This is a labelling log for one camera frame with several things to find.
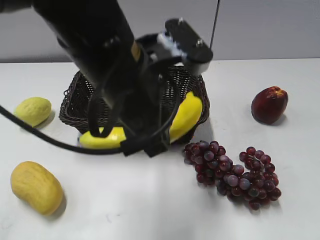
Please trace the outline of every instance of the yellow banana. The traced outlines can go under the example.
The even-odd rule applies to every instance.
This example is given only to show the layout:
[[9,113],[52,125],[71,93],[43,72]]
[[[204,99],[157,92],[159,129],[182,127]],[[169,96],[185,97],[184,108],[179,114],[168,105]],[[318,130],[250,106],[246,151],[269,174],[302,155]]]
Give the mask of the yellow banana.
[[[201,116],[202,107],[201,99],[194,96],[192,91],[188,92],[170,127],[171,143],[181,138],[196,125]],[[113,149],[120,147],[120,143],[125,139],[123,128],[116,126],[105,138],[91,136],[87,131],[79,138],[79,143],[89,149]]]

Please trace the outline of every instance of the white wall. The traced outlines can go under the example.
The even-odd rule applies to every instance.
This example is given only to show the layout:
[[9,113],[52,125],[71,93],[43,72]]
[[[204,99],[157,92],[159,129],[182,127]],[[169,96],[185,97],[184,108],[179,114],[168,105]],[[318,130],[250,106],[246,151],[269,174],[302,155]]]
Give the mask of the white wall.
[[[136,36],[184,17],[208,43],[216,0],[119,0]],[[320,58],[320,0],[221,0],[214,59]],[[0,15],[0,62],[66,61],[32,10]]]

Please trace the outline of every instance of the wicker basket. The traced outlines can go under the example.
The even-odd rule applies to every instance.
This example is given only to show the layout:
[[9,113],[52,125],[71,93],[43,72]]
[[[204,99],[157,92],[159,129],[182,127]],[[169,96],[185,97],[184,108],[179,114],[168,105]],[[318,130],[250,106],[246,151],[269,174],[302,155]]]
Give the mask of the wicker basket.
[[[202,100],[203,107],[199,121],[186,135],[174,142],[175,144],[186,144],[192,139],[197,126],[208,119],[210,102],[201,76],[194,77],[190,75],[184,66],[171,66],[168,68],[168,73],[178,85],[181,101],[185,99],[186,94],[190,91],[193,91],[194,95]],[[89,130],[87,107],[93,92],[92,85],[80,72],[77,72],[69,88],[64,92],[59,119],[63,123],[75,127],[82,134],[87,132]],[[161,100],[161,104],[168,108],[169,111],[174,107],[175,98],[172,93],[172,87],[168,87]],[[108,122],[110,109],[102,98],[97,101],[96,109],[98,111],[98,125],[103,126]]]

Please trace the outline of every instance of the white table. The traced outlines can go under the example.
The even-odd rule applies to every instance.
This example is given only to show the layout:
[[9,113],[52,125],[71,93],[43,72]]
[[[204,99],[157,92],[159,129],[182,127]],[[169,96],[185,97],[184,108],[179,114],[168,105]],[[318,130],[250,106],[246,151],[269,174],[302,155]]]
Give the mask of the white table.
[[[0,104],[13,111],[43,96],[56,112],[42,131],[76,144],[77,130],[60,122],[60,104],[77,68],[71,63],[0,64]],[[0,116],[1,240],[270,240],[320,239],[320,59],[216,61],[203,74],[210,121],[194,140],[215,139],[239,163],[255,146],[270,154],[282,197],[250,212],[216,189],[197,185],[178,150],[149,159],[144,153],[88,156],[39,140]],[[289,94],[278,126],[251,116],[254,96],[277,85]],[[11,192],[10,175],[22,161],[45,166],[67,197],[64,214],[47,219]]]

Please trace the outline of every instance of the black wire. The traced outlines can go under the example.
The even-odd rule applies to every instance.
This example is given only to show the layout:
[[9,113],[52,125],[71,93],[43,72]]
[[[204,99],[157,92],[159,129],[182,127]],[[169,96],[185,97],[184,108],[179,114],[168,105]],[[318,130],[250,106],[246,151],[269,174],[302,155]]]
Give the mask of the black wire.
[[[179,88],[178,88],[177,84],[171,78],[169,78],[169,81],[172,83],[173,89],[174,89],[174,93],[176,95],[176,102],[175,102],[175,105],[174,105],[174,109],[173,109],[170,117],[162,125],[162,127],[160,127],[153,134],[151,134],[150,136],[145,138],[142,141],[142,143],[149,142],[152,138],[156,137],[157,135],[162,133],[164,130],[169,128],[171,123],[172,123],[172,121],[173,121],[173,119],[175,118],[175,116],[176,116],[176,114],[178,112],[179,105],[180,105],[180,91],[179,91]],[[0,114],[2,114],[4,117],[6,117],[7,119],[11,120],[15,124],[17,124],[19,127],[21,127],[24,130],[26,130],[27,132],[37,136],[38,138],[40,138],[40,139],[46,141],[47,143],[50,143],[50,144],[52,144],[52,145],[54,145],[54,146],[56,146],[58,148],[70,150],[70,151],[73,151],[73,152],[76,152],[76,153],[80,153],[80,154],[89,154],[89,155],[111,155],[111,154],[118,154],[118,153],[121,153],[123,151],[123,149],[121,147],[112,148],[112,149],[89,149],[89,148],[73,146],[73,145],[70,145],[70,144],[55,140],[52,137],[42,133],[38,129],[33,128],[29,124],[27,124],[24,121],[22,121],[19,118],[17,118],[11,112],[7,111],[1,105],[0,105]]]

